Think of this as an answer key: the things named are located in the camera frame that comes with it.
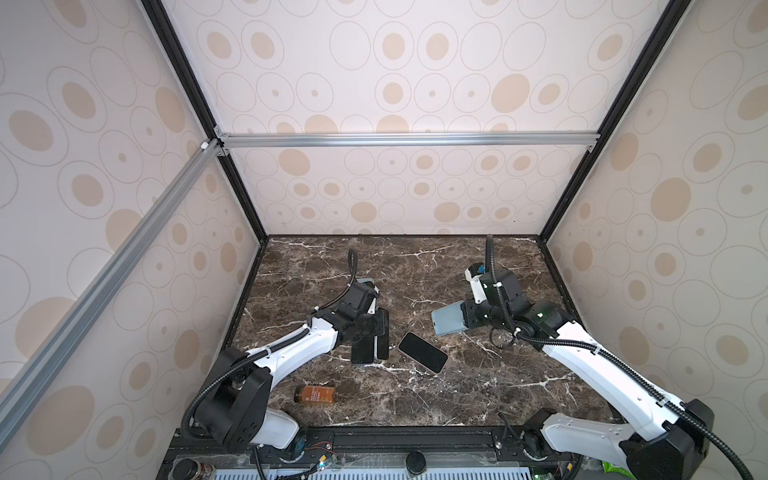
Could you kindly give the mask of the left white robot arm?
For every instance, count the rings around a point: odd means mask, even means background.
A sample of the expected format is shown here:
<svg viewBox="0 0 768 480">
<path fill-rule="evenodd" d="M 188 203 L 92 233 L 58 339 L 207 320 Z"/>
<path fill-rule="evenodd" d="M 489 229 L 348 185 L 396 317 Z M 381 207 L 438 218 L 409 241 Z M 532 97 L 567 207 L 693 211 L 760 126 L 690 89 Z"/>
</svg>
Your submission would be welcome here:
<svg viewBox="0 0 768 480">
<path fill-rule="evenodd" d="M 389 312 L 377 305 L 379 289 L 356 280 L 329 306 L 317 308 L 296 331 L 264 347 L 224 350 L 182 419 L 189 440 L 211 440 L 227 452 L 270 446 L 295 457 L 306 435 L 288 414 L 268 407 L 271 391 L 295 370 L 341 345 L 350 362 L 369 365 L 389 357 Z"/>
</svg>

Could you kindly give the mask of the black smartphone white rim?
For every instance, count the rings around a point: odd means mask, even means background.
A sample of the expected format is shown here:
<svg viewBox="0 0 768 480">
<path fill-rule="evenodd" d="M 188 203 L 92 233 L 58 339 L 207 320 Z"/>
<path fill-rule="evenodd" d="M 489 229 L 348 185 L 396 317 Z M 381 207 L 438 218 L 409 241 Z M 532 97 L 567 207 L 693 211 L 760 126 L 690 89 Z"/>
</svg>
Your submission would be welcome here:
<svg viewBox="0 0 768 480">
<path fill-rule="evenodd" d="M 390 321 L 389 312 L 384 308 L 378 308 L 377 312 L 376 358 L 381 361 L 389 359 Z"/>
</svg>

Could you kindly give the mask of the black smartphone from case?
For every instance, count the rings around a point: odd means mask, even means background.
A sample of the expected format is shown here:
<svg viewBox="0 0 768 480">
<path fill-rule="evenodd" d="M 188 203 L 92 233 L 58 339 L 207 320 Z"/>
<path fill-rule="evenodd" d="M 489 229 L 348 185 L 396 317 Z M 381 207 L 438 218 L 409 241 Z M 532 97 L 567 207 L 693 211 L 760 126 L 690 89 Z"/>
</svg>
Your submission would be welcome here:
<svg viewBox="0 0 768 480">
<path fill-rule="evenodd" d="M 376 337 L 366 336 L 354 343 L 351 348 L 353 365 L 369 365 L 376 360 Z"/>
</svg>

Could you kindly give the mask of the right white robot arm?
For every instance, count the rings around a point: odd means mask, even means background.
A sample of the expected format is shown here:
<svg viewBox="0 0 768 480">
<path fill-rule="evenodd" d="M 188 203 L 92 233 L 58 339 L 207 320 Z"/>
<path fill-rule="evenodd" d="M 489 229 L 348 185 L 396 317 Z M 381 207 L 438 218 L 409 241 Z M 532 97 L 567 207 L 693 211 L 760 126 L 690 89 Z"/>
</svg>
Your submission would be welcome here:
<svg viewBox="0 0 768 480">
<path fill-rule="evenodd" d="M 465 278 L 473 297 L 458 305 L 463 328 L 490 326 L 512 334 L 566 366 L 624 420 L 583 420 L 542 408 L 519 434 L 529 458 L 572 453 L 616 465 L 636 479 L 694 476 L 711 445 L 714 414 L 708 406 L 658 388 L 554 303 L 530 301 L 511 271 L 496 275 L 476 263 Z"/>
</svg>

